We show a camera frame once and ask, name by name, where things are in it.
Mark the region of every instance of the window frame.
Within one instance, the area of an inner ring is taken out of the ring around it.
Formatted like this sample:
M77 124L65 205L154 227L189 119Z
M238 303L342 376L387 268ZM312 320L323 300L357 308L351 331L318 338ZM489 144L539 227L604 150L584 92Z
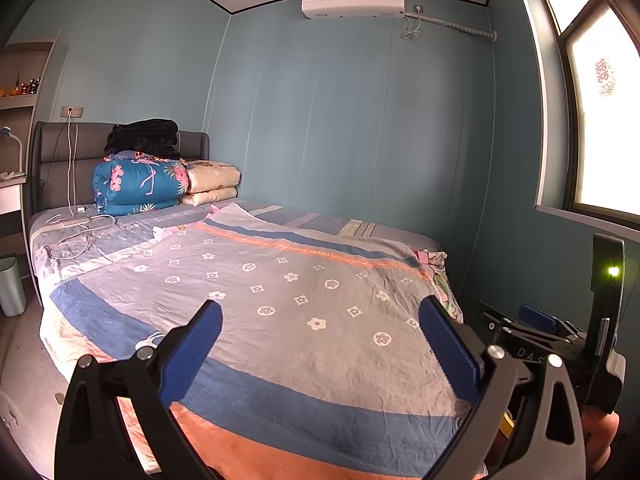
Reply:
M567 94L567 111L568 111L568 163L566 172L566 183L564 188L564 200L562 208L567 211L575 212L582 215L599 218L608 222L619 224L631 229L640 231L640 215L608 209L605 207L594 206L576 202L575 197L578 189L578 183L581 181L581 164L580 157L582 155L580 135L580 100L578 98L578 86L576 83L575 70L572 58L569 56L569 48L573 39L579 37L587 28L589 28L597 19L599 19L608 10L612 10L625 26L629 37L638 48L640 55L639 42L636 36L631 33L626 20L620 17L620 10L617 6L613 6L607 0L588 0L584 7L574 17L572 22L560 31L556 16L552 10L549 0L543 0L548 18L553 24L556 32L556 42L562 63L562 71L566 85Z

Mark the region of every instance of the shelf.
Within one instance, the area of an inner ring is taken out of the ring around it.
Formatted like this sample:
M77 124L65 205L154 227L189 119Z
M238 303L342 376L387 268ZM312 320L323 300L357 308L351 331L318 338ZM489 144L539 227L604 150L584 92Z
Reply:
M20 43L8 43L1 54L21 54L23 52L47 52L53 47L53 41L22 41Z
M0 110L35 106L38 94L14 95L0 97Z
M27 176L14 176L13 178L9 178L7 180L0 180L0 189L8 186L15 186L16 184L24 184L27 182Z

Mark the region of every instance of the folded quilt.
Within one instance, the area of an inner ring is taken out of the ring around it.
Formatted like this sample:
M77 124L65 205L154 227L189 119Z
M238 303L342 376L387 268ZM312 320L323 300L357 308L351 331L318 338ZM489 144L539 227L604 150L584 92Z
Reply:
M237 186L240 182L238 168L224 162L194 160L187 164L188 193L200 193L212 189Z
M223 187L221 189L212 189L211 191L203 191L200 193L187 193L180 199L180 202L196 206L218 202L219 200L227 200L229 198L235 198L236 196L238 196L238 191L235 187Z
M113 214L112 206L175 205L186 191L188 180L180 162L138 158L101 162L94 168L92 186L98 211Z

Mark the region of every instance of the white cable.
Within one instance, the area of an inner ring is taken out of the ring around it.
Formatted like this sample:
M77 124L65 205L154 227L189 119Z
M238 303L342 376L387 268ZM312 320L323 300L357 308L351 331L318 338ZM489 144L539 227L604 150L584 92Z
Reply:
M49 222L51 222L54 218L57 218L59 216L62 216L62 215L61 214L53 215L51 218L49 218L49 220L47 220L45 222L45 224L49 224ZM63 220L67 220L67 219L66 218L58 218L55 222L51 222L51 223L55 224L56 222L60 222L60 221L63 221Z
M69 206L69 212L71 216L74 217L74 212L71 209L71 199L69 198L69 188L70 188L70 173L71 173L71 108L69 108L68 112L68 123L66 124L66 140L68 140L69 145L69 165L66 167L66 204Z
M78 237L80 235L86 234L86 243L84 244L84 248L82 249L82 251L80 251L78 254L74 254L73 256L55 256L55 255L51 254L52 247L48 246L48 245L45 245L44 249L45 249L45 251L47 251L47 256L49 258L52 258L53 260L74 260L78 256L82 256L87 251L87 249L89 248L89 243L91 241L91 233L99 231L100 229L106 229L107 227L111 227L113 225L116 225L116 219L112 215L96 215L96 216L88 216L87 218L88 218L88 221L95 220L97 218L110 218L111 220L113 220L113 223L107 224L107 225L103 225L103 226L100 226L100 227L94 227L94 228L89 228L84 224L75 224L73 226L69 226L69 227L80 227L80 228L84 229L84 231L80 231L79 233L76 233L74 235L68 236L66 238L62 238L62 240L58 241L58 243L56 243L54 245L54 247L57 247L58 245L60 245L60 244L62 244L64 242L68 242L69 240L72 240L73 238L76 238L76 237Z
M415 28L415 30L411 30L411 20L405 16L407 25L406 25L406 30L402 33L402 37L405 38L406 40L410 37L414 37L417 38L418 37L418 32L420 31L420 24L422 23L420 20L418 20L418 26Z
M485 32L484 30L477 30L476 28L465 27L464 25L459 25L453 22L445 22L444 20L439 20L438 18L429 18L428 16L423 16L421 14L416 14L415 12L405 12L405 17L415 18L416 20L421 20L422 22L435 23L436 25L442 25L443 27L455 28L457 30L461 30L462 32L466 32L467 34L475 34L476 36L482 36L484 38L489 38L492 41L495 41L498 37L495 31L493 32ZM406 32L402 34L403 38L408 38L409 36L405 36Z
M76 142L74 143L74 206L76 205L76 153L78 152L78 123L76 123Z

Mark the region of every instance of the blue floral quilt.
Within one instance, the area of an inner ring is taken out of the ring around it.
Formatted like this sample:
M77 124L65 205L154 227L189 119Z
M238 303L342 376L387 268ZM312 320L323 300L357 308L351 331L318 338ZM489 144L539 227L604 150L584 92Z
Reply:
M98 212L123 216L176 205L189 182L178 160L136 158L98 164L92 185Z

